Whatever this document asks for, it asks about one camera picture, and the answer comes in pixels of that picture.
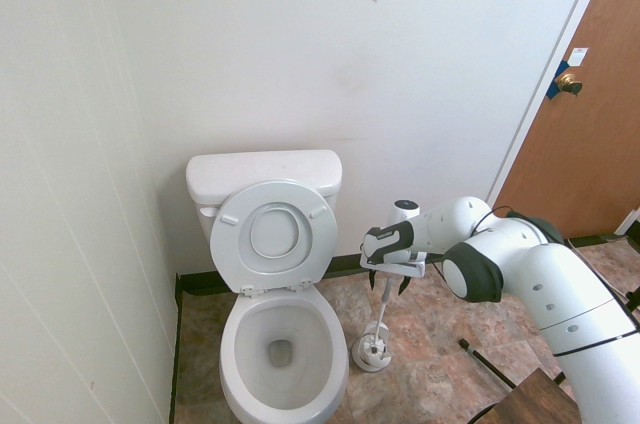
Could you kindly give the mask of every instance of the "toilet brush handle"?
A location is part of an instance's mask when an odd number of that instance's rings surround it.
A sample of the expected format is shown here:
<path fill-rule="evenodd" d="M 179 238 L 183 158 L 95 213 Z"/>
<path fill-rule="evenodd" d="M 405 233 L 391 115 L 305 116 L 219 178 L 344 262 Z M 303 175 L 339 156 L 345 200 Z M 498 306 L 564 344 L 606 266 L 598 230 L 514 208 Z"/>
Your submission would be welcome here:
<path fill-rule="evenodd" d="M 384 310 L 387 307 L 387 302 L 389 302 L 389 296 L 391 295 L 391 288 L 393 287 L 393 277 L 387 277 L 387 285 L 384 288 L 384 292 L 382 293 L 382 305 L 380 306 L 380 315 L 378 316 L 378 323 L 376 324 L 376 335 L 374 338 L 374 343 L 378 342 L 378 333 L 380 332 L 380 324 L 382 324 L 382 316 L 384 315 Z"/>

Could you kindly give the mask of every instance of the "toilet tank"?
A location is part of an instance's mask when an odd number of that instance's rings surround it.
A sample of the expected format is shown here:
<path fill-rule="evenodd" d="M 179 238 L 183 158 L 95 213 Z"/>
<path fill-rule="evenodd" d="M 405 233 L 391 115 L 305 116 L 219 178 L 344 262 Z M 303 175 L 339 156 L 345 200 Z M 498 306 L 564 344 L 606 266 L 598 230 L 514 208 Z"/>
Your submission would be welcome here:
<path fill-rule="evenodd" d="M 209 154 L 187 165 L 187 187 L 207 237 L 216 214 L 232 194 L 269 179 L 293 179 L 312 187 L 334 209 L 342 163 L 333 151 L 267 151 Z"/>

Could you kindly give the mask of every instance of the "wooden table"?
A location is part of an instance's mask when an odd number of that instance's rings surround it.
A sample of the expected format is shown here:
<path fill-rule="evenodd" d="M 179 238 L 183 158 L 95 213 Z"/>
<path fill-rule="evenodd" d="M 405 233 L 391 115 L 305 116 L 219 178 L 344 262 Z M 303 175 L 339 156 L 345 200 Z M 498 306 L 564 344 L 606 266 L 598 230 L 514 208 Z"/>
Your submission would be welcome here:
<path fill-rule="evenodd" d="M 582 424 L 578 406 L 540 369 L 516 387 L 478 424 Z"/>

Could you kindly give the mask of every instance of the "door frame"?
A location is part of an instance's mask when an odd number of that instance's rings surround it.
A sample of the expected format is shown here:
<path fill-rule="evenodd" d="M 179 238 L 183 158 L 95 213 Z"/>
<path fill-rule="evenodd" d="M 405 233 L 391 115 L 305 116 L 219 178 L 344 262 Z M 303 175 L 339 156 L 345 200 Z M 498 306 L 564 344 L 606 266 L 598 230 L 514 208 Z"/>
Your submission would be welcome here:
<path fill-rule="evenodd" d="M 525 138 L 533 124 L 533 120 L 540 109 L 540 106 L 544 102 L 544 97 L 547 93 L 547 89 L 549 89 L 549 84 L 554 78 L 556 70 L 564 57 L 571 40 L 573 39 L 576 30 L 578 29 L 578 25 L 582 20 L 582 16 L 587 10 L 587 6 L 591 0 L 575 0 L 573 4 L 573 8 L 569 13 L 569 17 L 567 18 L 562 31 L 560 32 L 560 36 L 558 36 L 558 40 L 556 41 L 556 45 L 551 52 L 551 56 L 549 56 L 549 60 L 547 61 L 547 65 L 542 71 L 542 75 L 538 80 L 538 85 L 536 86 L 536 90 L 531 96 L 529 100 L 529 104 L 527 109 L 525 110 L 522 119 L 520 120 L 520 124 L 516 130 L 513 139 L 511 140 L 511 145 L 509 146 L 509 150 L 505 158 L 502 161 L 502 165 L 500 166 L 500 170 L 498 171 L 498 175 L 493 181 L 493 185 L 491 186 L 491 190 L 489 191 L 489 196 L 486 201 L 489 206 L 493 207 L 500 195 L 500 191 L 504 186 L 507 177 L 509 176 L 509 172 L 511 172 L 511 168 L 513 167 L 513 163 L 520 152 L 520 148 L 524 143 Z"/>

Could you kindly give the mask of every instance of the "toilet seat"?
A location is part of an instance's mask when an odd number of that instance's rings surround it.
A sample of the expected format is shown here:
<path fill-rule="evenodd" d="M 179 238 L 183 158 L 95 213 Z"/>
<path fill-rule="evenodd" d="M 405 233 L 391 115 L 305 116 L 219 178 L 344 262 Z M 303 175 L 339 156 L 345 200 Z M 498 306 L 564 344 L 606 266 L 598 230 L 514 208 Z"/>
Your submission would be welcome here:
<path fill-rule="evenodd" d="M 211 255 L 235 293 L 306 288 L 322 279 L 338 240 L 331 208 L 313 188 L 274 179 L 229 197 L 211 231 Z"/>

